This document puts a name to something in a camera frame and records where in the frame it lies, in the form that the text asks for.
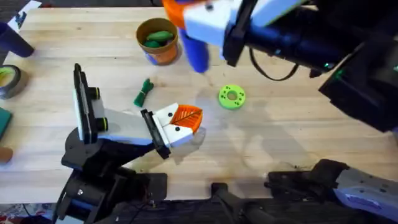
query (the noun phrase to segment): screw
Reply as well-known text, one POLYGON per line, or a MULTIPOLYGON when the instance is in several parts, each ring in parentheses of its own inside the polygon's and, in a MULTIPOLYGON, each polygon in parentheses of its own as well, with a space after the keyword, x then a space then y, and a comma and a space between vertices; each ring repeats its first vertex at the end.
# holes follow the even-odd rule
POLYGON ((206 10, 207 11, 212 11, 213 9, 214 9, 214 7, 213 7, 213 5, 212 4, 206 4, 206 10))

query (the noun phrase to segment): green object in cup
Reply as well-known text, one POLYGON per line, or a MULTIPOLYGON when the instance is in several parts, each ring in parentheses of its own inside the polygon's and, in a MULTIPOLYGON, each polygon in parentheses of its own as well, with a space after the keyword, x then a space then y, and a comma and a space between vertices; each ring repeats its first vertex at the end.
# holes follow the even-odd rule
POLYGON ((161 47, 161 45, 158 43, 158 41, 154 40, 148 40, 147 42, 144 43, 145 47, 152 47, 152 48, 157 48, 161 47))
POLYGON ((154 40, 154 41, 158 41, 158 42, 167 41, 172 38, 173 38, 173 34, 166 30, 154 32, 147 36, 147 40, 154 40))

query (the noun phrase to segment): blue object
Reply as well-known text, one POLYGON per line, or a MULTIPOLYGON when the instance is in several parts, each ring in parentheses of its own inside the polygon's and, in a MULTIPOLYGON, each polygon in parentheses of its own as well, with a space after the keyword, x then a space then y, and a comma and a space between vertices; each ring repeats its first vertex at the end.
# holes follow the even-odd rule
POLYGON ((3 22, 0 22, 0 48, 9 50, 20 57, 29 57, 34 51, 32 46, 3 22))
POLYGON ((207 44, 200 40, 190 38, 187 35, 187 31, 184 29, 178 29, 191 67, 198 73, 207 71, 209 68, 209 51, 207 50, 207 44))

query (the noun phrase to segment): orange gripper pad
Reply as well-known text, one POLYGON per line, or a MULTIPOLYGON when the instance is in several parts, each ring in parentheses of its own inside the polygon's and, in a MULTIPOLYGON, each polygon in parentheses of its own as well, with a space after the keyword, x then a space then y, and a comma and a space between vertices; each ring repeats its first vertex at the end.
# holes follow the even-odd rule
POLYGON ((187 6, 197 4, 206 0, 195 0, 194 2, 177 3, 175 0, 162 0, 167 17, 172 23, 181 29, 185 29, 183 12, 187 6))
POLYGON ((195 134, 203 117, 203 110, 192 105, 179 105, 170 124, 191 128, 195 134))

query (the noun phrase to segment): orange cup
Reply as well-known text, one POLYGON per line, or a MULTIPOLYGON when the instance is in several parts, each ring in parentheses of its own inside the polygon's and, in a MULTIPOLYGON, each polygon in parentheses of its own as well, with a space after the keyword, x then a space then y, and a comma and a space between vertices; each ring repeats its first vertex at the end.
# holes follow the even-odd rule
POLYGON ((144 50, 146 57, 154 65, 168 65, 174 61, 178 55, 178 32, 177 28, 167 19, 153 18, 143 22, 136 31, 137 41, 144 50), (151 48, 144 45, 149 34, 166 30, 174 35, 171 43, 163 47, 151 48))

